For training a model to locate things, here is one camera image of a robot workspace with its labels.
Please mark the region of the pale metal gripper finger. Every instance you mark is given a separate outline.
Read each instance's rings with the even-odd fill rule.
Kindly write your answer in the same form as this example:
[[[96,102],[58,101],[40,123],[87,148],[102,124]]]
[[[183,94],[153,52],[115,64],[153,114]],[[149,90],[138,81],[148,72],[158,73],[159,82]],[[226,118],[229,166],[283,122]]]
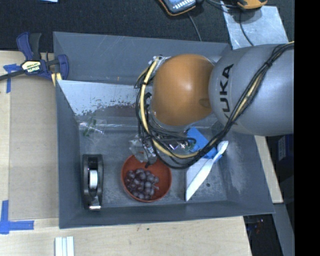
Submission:
[[[157,156],[154,153],[150,153],[148,150],[138,150],[135,157],[141,163],[155,163],[157,161]]]
[[[129,141],[129,149],[132,152],[143,152],[147,151],[148,147],[142,142],[141,139],[136,138]]]

